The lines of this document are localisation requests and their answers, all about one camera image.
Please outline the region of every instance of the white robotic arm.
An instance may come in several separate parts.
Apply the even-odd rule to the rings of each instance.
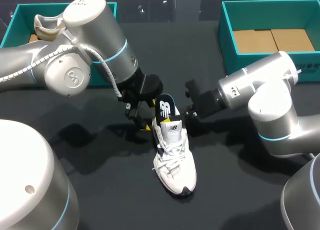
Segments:
[[[75,0],[63,21],[67,30],[53,42],[0,49],[0,90],[41,85],[70,97],[87,87],[93,63],[118,100],[127,103],[125,115],[145,128],[138,105],[146,101],[153,107],[163,84],[157,75],[143,74],[106,0]]]

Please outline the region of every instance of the robotic arm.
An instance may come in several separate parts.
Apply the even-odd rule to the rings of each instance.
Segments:
[[[146,101],[153,107],[163,84],[157,75],[143,74],[106,0],[75,0],[63,21],[67,30],[53,42],[0,49],[0,91],[41,85],[70,97],[87,87],[93,63],[118,100],[127,103],[125,115],[145,128],[138,105]]]
[[[197,82],[191,80],[185,86],[193,105],[185,114],[196,113],[203,119],[223,109],[236,110],[247,106],[261,85],[282,78],[286,78],[290,91],[298,81],[298,71],[289,55],[279,51],[220,79],[216,89],[204,93],[200,93]]]
[[[249,114],[271,155],[280,158],[315,153],[320,145],[320,114],[297,116],[282,80],[261,86],[248,103]]]

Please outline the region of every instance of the sneaker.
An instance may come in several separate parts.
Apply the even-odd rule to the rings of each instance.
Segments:
[[[173,194],[186,196],[196,187],[197,172],[194,157],[189,150],[188,133],[181,120],[170,121],[179,115],[174,99],[161,94],[155,102],[152,120],[157,154],[153,160],[156,174]]]
[[[66,29],[63,22],[63,13],[58,16],[48,17],[39,14],[34,16],[34,30],[39,39],[53,41],[59,33]]]

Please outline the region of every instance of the black surface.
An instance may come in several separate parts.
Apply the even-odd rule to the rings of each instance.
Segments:
[[[190,105],[185,82],[204,90],[224,76],[217,22],[121,24],[144,73],[158,74],[179,108]],[[318,113],[317,84],[298,85],[299,115]],[[268,155],[246,109],[228,110],[188,128],[197,170],[194,194],[174,198],[152,170],[150,132],[136,132],[112,89],[65,98],[48,90],[0,94],[0,118],[38,130],[77,192],[79,230],[284,230],[279,199],[307,162]]]

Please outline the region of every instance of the shoelace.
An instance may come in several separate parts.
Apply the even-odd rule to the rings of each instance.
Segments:
[[[180,166],[180,163],[186,158],[185,153],[186,138],[183,137],[181,141],[177,143],[166,143],[163,140],[160,141],[161,147],[164,149],[164,154],[161,157],[161,164],[158,168],[166,167],[168,169],[167,174],[171,174],[172,171]]]

